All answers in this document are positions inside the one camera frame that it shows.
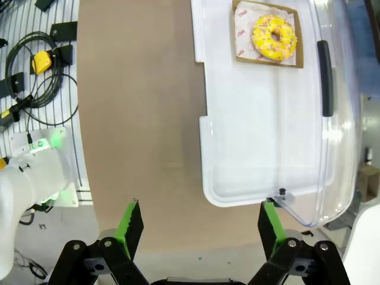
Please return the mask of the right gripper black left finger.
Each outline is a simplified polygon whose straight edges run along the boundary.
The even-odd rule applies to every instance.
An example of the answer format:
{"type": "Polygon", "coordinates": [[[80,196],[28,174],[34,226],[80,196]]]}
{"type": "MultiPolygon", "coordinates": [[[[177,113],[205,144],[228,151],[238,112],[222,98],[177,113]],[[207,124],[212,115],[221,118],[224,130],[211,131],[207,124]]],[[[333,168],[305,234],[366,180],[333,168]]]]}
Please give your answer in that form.
{"type": "Polygon", "coordinates": [[[91,245],[71,240],[64,246],[47,285],[95,285],[109,274],[116,285],[149,285],[134,264],[144,224],[137,199],[128,204],[113,236],[91,245]]]}

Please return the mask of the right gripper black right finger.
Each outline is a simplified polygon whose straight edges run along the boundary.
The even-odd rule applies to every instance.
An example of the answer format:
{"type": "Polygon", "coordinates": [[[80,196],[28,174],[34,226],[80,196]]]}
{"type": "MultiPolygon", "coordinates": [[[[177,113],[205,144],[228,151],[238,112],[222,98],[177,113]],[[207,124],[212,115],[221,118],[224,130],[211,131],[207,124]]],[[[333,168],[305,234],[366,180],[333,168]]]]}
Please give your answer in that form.
{"type": "Polygon", "coordinates": [[[266,262],[248,285],[283,285],[290,276],[304,285],[351,285],[335,244],[322,240],[311,246],[288,236],[273,202],[261,203],[258,230],[266,262]]]}

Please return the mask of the yellow sprinkled donut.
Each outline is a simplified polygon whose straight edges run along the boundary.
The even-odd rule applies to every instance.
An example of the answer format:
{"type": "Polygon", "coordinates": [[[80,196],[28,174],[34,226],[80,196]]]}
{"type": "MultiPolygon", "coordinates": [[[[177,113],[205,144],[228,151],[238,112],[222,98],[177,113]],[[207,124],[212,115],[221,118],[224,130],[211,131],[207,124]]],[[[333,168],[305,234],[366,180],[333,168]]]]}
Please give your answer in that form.
{"type": "Polygon", "coordinates": [[[259,17],[252,29],[251,40],[263,57],[274,61],[291,58],[297,47],[295,29],[286,19],[276,15],[259,17]]]}

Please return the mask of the person torso in blue shirt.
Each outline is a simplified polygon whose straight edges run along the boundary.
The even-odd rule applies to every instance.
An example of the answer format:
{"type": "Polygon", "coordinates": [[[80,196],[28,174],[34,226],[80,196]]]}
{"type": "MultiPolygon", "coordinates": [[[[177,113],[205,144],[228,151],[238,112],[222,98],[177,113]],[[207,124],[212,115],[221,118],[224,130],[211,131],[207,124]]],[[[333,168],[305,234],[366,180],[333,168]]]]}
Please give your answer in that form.
{"type": "Polygon", "coordinates": [[[365,0],[347,0],[359,90],[380,100],[380,63],[365,0]]]}

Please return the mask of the white side table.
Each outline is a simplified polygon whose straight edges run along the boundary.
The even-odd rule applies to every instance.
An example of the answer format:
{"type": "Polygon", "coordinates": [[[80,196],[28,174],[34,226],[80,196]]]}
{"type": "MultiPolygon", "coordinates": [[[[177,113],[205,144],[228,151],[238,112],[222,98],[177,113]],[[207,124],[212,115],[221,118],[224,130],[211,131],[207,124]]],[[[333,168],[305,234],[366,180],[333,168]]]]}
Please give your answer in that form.
{"type": "Polygon", "coordinates": [[[380,285],[380,204],[356,217],[343,264],[351,285],[380,285]]]}

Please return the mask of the brown cardboard box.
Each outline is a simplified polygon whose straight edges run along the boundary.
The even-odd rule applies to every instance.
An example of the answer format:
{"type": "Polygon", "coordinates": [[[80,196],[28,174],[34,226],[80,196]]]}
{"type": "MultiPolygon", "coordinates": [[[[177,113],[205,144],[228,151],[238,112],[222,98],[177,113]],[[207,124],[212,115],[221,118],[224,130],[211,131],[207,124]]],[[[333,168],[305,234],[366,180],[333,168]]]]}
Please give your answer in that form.
{"type": "Polygon", "coordinates": [[[380,188],[380,169],[371,164],[361,163],[357,174],[357,188],[363,202],[376,198],[380,188]]]}

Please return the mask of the white display tray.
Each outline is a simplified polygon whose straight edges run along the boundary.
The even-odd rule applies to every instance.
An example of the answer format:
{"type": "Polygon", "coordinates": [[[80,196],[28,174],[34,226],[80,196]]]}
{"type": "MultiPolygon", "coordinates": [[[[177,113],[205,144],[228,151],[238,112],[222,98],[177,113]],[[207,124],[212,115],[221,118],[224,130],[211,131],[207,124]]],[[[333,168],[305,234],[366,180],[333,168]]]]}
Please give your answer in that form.
{"type": "Polygon", "coordinates": [[[314,0],[273,0],[300,20],[303,67],[238,61],[232,0],[191,0],[195,60],[204,64],[207,114],[199,120],[202,186],[219,207],[278,194],[314,194],[325,183],[314,0]]]}

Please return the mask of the clear plastic lid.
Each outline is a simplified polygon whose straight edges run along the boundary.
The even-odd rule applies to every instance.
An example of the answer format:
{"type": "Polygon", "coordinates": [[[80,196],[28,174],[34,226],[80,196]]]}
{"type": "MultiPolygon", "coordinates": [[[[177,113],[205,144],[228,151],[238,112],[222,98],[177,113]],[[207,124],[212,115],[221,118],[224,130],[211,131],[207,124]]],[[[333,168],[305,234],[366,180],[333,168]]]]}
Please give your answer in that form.
{"type": "Polygon", "coordinates": [[[360,100],[344,0],[295,0],[302,69],[279,76],[275,201],[300,224],[318,227],[342,215],[354,195],[360,100]],[[334,114],[322,115],[317,41],[330,49],[334,114]]]}

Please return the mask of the yellow black connector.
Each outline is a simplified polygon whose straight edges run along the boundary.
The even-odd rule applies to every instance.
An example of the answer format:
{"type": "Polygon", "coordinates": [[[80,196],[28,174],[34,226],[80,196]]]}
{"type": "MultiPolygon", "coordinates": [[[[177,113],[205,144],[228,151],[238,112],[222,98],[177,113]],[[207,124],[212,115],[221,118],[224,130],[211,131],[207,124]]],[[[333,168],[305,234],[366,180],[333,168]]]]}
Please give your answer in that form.
{"type": "Polygon", "coordinates": [[[0,133],[3,133],[13,123],[20,120],[20,108],[17,104],[11,106],[0,114],[0,133]]]}

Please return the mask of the yellow plastic plug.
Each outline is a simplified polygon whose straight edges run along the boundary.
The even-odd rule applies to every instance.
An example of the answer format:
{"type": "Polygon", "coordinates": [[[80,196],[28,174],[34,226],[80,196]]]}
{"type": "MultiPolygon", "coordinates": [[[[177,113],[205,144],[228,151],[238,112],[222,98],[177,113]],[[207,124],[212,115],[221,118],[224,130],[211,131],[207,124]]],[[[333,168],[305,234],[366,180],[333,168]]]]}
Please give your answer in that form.
{"type": "Polygon", "coordinates": [[[32,56],[31,64],[34,73],[40,75],[50,68],[52,60],[47,51],[41,50],[32,56]]]}

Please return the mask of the black metal bracket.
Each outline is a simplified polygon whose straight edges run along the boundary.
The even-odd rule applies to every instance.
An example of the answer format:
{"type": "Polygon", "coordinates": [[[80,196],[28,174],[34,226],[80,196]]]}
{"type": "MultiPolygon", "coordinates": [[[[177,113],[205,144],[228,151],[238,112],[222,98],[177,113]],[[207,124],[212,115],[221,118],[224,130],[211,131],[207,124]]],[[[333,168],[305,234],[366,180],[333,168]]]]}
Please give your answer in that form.
{"type": "Polygon", "coordinates": [[[63,65],[70,66],[73,62],[73,45],[68,44],[54,49],[63,65]]]}
{"type": "Polygon", "coordinates": [[[16,98],[24,88],[24,73],[16,73],[6,79],[0,80],[0,99],[11,96],[16,98]]]}
{"type": "Polygon", "coordinates": [[[70,42],[77,39],[77,21],[52,24],[50,37],[56,42],[70,42]]]}

